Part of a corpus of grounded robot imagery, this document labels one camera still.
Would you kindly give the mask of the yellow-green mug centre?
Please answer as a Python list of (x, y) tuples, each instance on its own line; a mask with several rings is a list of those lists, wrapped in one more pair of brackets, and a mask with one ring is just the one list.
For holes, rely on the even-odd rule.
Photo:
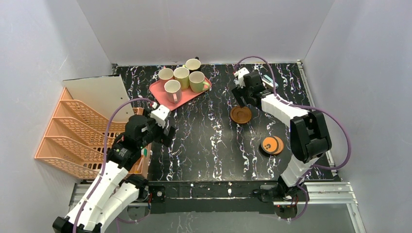
[(174, 79), (177, 80), (182, 90), (189, 88), (189, 75), (190, 71), (186, 67), (177, 67), (174, 72)]

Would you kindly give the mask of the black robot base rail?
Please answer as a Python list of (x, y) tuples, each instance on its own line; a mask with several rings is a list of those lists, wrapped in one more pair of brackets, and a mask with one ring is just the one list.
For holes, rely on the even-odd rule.
[(151, 181), (142, 198), (127, 208), (143, 207), (151, 214), (179, 212), (258, 212), (293, 218), (304, 207), (343, 204), (351, 220), (360, 220), (358, 202), (349, 182), (306, 181), (285, 196), (275, 181)]

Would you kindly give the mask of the orange file rack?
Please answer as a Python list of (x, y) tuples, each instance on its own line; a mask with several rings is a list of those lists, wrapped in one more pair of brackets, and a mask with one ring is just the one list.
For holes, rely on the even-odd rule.
[(105, 133), (108, 119), (64, 89), (47, 126), (35, 159), (77, 179), (95, 179), (103, 161), (103, 143), (110, 147), (123, 122), (112, 121)]

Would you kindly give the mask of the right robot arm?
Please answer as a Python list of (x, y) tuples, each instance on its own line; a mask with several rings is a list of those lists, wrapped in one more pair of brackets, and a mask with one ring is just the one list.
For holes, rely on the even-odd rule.
[(234, 72), (232, 93), (240, 107), (251, 105), (270, 114), (290, 130), (291, 159), (277, 179), (277, 186), (268, 190), (274, 198), (293, 197), (303, 191), (302, 183), (317, 160), (331, 149), (332, 143), (324, 114), (307, 111), (286, 102), (267, 89), (257, 71), (246, 68)]

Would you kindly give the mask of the orange desk organiser box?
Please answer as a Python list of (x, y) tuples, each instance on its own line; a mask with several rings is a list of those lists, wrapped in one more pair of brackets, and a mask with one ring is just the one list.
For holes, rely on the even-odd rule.
[[(142, 115), (144, 109), (141, 107), (133, 108), (136, 115)], [(133, 165), (132, 169), (129, 171), (130, 174), (141, 174), (143, 171), (143, 166), (145, 164), (145, 160), (147, 159), (148, 154), (148, 147), (145, 147), (141, 150), (141, 157), (138, 161)]]

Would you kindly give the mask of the brown grooved wooden coaster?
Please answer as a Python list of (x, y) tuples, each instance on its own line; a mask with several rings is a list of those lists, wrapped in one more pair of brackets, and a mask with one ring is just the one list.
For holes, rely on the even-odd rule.
[(238, 124), (248, 123), (252, 118), (252, 112), (248, 107), (235, 106), (230, 111), (230, 118)]

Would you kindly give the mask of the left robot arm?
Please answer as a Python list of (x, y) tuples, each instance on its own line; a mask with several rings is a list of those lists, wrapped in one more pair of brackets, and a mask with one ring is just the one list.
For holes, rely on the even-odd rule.
[(168, 111), (160, 110), (129, 118), (87, 192), (65, 217), (54, 221), (52, 228), (56, 233), (103, 233), (139, 197), (148, 181), (128, 173), (150, 143), (171, 145), (175, 128), (170, 127), (168, 134), (164, 133), (169, 115)]

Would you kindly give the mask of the pink mug large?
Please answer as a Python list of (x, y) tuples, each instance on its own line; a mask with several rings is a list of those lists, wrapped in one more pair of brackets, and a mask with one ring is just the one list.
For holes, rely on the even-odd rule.
[(181, 84), (177, 80), (169, 80), (164, 84), (167, 100), (177, 104), (182, 98)]

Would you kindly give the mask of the green mug far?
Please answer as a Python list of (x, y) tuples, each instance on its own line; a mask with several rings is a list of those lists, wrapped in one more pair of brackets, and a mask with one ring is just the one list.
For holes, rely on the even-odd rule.
[(189, 75), (189, 84), (194, 93), (207, 91), (211, 87), (211, 84), (206, 81), (204, 73), (200, 71), (192, 72)]

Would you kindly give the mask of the pink mug near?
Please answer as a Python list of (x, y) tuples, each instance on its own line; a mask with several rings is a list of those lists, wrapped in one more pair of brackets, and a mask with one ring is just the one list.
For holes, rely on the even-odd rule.
[(174, 79), (174, 70), (171, 68), (163, 68), (158, 72), (158, 78), (160, 81), (169, 81)]

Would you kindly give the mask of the orange black round coaster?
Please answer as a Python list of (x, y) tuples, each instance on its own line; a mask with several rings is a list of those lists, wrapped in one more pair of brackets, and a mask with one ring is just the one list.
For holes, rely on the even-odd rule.
[(264, 156), (276, 156), (283, 151), (284, 143), (277, 136), (269, 136), (260, 142), (259, 149)]

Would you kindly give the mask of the pink serving tray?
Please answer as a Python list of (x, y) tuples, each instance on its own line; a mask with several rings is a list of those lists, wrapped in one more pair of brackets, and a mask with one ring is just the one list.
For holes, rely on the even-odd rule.
[(194, 93), (190, 88), (182, 90), (181, 100), (177, 104), (173, 104), (167, 100), (164, 84), (165, 82), (163, 81), (157, 81), (150, 85), (149, 90), (160, 105), (168, 107), (171, 111), (181, 107), (182, 105), (188, 103), (190, 100), (198, 97), (201, 93), (205, 92)]

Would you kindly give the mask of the white board sheet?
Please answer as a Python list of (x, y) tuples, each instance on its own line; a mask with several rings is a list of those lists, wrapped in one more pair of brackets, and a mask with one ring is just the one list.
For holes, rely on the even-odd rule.
[(82, 101), (107, 119), (130, 100), (119, 74), (64, 80), (63, 85), (73, 99)]

